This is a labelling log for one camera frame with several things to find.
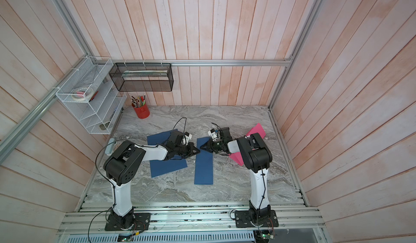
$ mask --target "black wire mesh basket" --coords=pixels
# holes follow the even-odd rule
[[[170,63],[118,62],[110,70],[118,91],[172,91]]]

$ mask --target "red pen holder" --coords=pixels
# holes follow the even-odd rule
[[[147,107],[146,104],[142,105],[141,107],[134,107],[133,106],[133,108],[134,108],[134,111],[136,112],[138,118],[140,118],[140,119],[145,119],[146,117],[148,117],[150,115],[149,108]]]

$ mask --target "metal rail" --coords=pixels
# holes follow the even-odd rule
[[[288,66],[290,59],[141,59],[112,60],[114,63],[170,63],[175,67],[186,66]]]
[[[284,141],[282,133],[280,132],[280,129],[278,127],[278,123],[277,123],[277,121],[276,121],[276,119],[275,119],[275,117],[274,117],[274,115],[271,111],[269,111],[269,117],[270,117],[270,121],[272,122],[273,129],[274,129],[274,131],[276,133],[276,136],[278,138],[280,148],[282,149],[283,158],[286,161],[286,165],[288,166],[290,177],[292,177],[292,179],[293,179],[293,183],[295,185],[295,188],[300,190],[300,193],[302,194],[302,198],[305,201],[305,205],[309,206],[309,200],[306,197],[306,192],[304,191],[302,183],[300,182],[299,176],[297,175],[296,169],[294,167],[294,163],[292,161],[292,157],[290,156],[289,149],[286,145],[286,142]]]
[[[63,17],[64,21],[66,22],[67,26],[69,27],[70,31],[73,33],[74,38],[80,45],[81,49],[84,51],[85,56],[92,56],[92,52],[88,43],[86,42],[84,36],[81,33],[78,25],[76,24],[74,18],[71,16],[67,6],[65,5],[64,0],[52,0],[57,8],[58,12]]]
[[[10,155],[10,153],[18,146],[36,123],[45,115],[49,108],[55,103],[58,98],[56,92],[58,87],[62,85],[86,58],[80,58],[71,71],[69,71],[64,78],[30,110],[23,119],[5,136],[5,139],[0,143],[0,164]]]
[[[273,107],[276,104],[276,101],[278,100],[278,97],[280,95],[280,93],[282,92],[284,83],[286,82],[286,80],[288,79],[289,73],[291,72],[294,63],[296,62],[297,58],[298,58],[298,54],[301,52],[302,48],[304,47],[304,44],[306,42],[306,39],[309,36],[309,33],[312,30],[312,27],[314,25],[314,23],[316,22],[316,19],[319,15],[319,12],[322,10],[322,6],[324,4],[325,0],[315,0],[315,3],[313,5],[313,8],[311,10],[311,13],[308,16],[308,19],[306,21],[305,26],[303,27],[302,30],[302,34],[300,35],[300,38],[298,40],[298,42],[296,43],[296,46],[294,48],[294,52],[292,53],[292,60],[290,62],[290,65],[284,70],[284,73],[282,75],[282,78],[280,79],[280,82],[278,84],[278,87],[276,88],[271,103],[269,105],[270,109],[273,109]]]
[[[275,229],[325,227],[324,220],[317,208],[308,208],[304,205],[272,205],[271,207],[276,211],[276,216],[279,221],[279,227],[275,227]],[[207,208],[202,208],[202,206],[189,208],[186,206],[169,206],[165,204],[164,207],[159,208],[135,207],[134,212],[151,213],[147,233],[247,230],[246,228],[237,228],[236,222],[230,218],[230,212],[233,209],[248,210],[249,206],[247,203],[237,206],[232,204],[210,205]],[[87,233],[91,219],[98,213],[99,210],[67,213],[58,229],[58,234]],[[104,231],[105,225],[105,212],[103,212],[94,219],[89,233],[107,233]]]

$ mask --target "metal mounting plate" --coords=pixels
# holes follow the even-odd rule
[[[235,211],[234,214],[236,215],[236,227],[237,228],[257,228],[257,226],[251,222],[248,210]],[[278,227],[279,223],[276,217],[276,211],[274,210],[271,211],[271,217],[275,222],[272,222],[272,219],[269,219],[269,218],[258,220],[258,223],[262,223],[262,225],[259,225],[259,227],[269,227],[269,228]]]

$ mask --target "light blue object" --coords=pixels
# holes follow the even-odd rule
[[[105,154],[108,156],[111,156],[111,154],[113,153],[114,141],[114,138],[110,138],[110,140],[108,141],[108,145],[105,148]]]

